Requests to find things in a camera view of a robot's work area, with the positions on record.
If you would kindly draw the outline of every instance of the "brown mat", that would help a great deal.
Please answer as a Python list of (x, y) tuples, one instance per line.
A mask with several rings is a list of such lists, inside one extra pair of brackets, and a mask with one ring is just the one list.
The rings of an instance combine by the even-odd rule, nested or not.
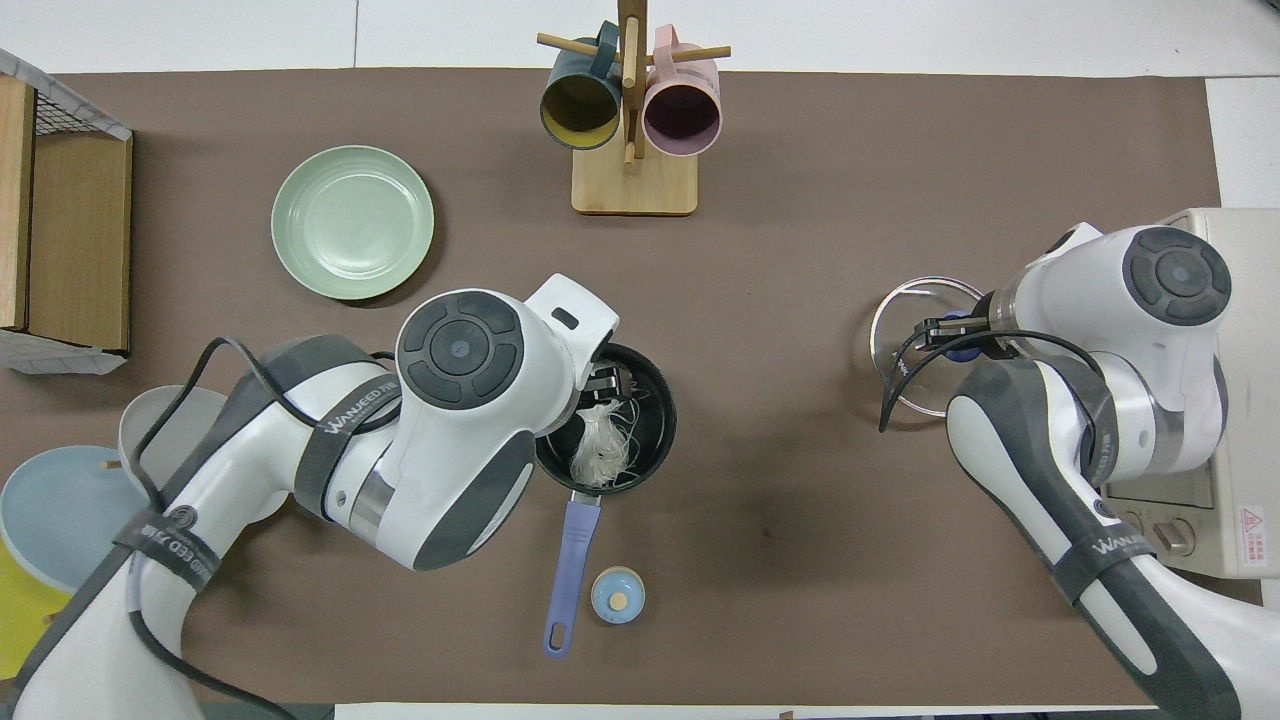
[[(671, 459), (605, 498), (588, 566), (640, 573), (634, 624), (584, 603), (570, 657), (541, 655), (568, 492), (539, 475), (485, 550), (426, 574), (291, 502), (196, 602), (204, 669), (279, 701), (1146, 702), (940, 425), (876, 433), (867, 331), (905, 279), (991, 288), (1079, 220), (1217, 205), (1201, 81), (730, 73), (685, 219), (573, 214), (541, 70), (67, 81), (137, 131), (134, 354), (102, 378), (0, 373), (0, 477), (114, 446), (124, 405), (212, 336), (388, 348), (438, 292), (525, 297), (554, 272), (618, 310), (678, 402)], [(404, 158), (438, 213), (424, 268), (362, 306), (297, 284), (268, 225), (288, 172), (344, 143)], [(228, 355), (205, 384), (241, 372)]]

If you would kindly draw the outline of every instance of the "mug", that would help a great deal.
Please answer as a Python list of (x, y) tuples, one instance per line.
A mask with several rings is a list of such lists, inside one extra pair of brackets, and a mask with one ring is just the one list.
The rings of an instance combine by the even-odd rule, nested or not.
[(577, 40), (595, 45), (595, 56), (561, 50), (543, 90), (540, 114), (543, 127), (557, 142), (571, 150), (590, 150), (618, 131), (622, 73), (613, 61), (618, 26), (605, 20), (595, 38)]
[(644, 135), (649, 145), (668, 155), (698, 155), (716, 142), (721, 131), (716, 60), (675, 63), (672, 53), (698, 46), (680, 42), (671, 24), (659, 27), (655, 35), (654, 69), (640, 111)]

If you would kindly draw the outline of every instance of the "green plate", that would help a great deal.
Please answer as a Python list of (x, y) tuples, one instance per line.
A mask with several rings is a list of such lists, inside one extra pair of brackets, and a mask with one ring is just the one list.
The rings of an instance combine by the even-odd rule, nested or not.
[(271, 208), (271, 242), (284, 269), (338, 300), (374, 297), (408, 279), (434, 231), (422, 178), (396, 155), (364, 145), (308, 158)]

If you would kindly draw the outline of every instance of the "wooden base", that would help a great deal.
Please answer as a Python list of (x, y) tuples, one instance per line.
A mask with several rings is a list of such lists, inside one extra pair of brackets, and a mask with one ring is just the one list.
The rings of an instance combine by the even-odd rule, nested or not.
[(649, 149), (623, 163), (626, 138), (573, 151), (573, 209), (584, 215), (689, 215), (698, 208), (698, 158)]

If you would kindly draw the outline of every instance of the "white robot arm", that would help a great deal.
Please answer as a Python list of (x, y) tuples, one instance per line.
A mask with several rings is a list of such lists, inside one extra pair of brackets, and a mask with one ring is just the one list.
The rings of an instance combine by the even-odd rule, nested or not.
[[(571, 415), (617, 323), (553, 275), (524, 302), (466, 290), (422, 304), (396, 341), (396, 374), (335, 336), (275, 348), (268, 382), (236, 386), (184, 465), (159, 479), (155, 510), (40, 641), (15, 679), (13, 719), (198, 720), (174, 669), (187, 609), (241, 530), (288, 493), (407, 568), (470, 556), (520, 498), (534, 438)], [(275, 392), (316, 420), (300, 421)], [(147, 648), (150, 632), (163, 647)]]
[(974, 315), (1068, 340), (1101, 377), (1059, 346), (1014, 338), (1005, 348), (1021, 357), (977, 368), (947, 407), (965, 473), (1175, 719), (1276, 717), (1280, 614), (1172, 574), (1094, 487), (1208, 459), (1225, 423), (1213, 327), (1229, 297), (1225, 263), (1194, 236), (1079, 225)]

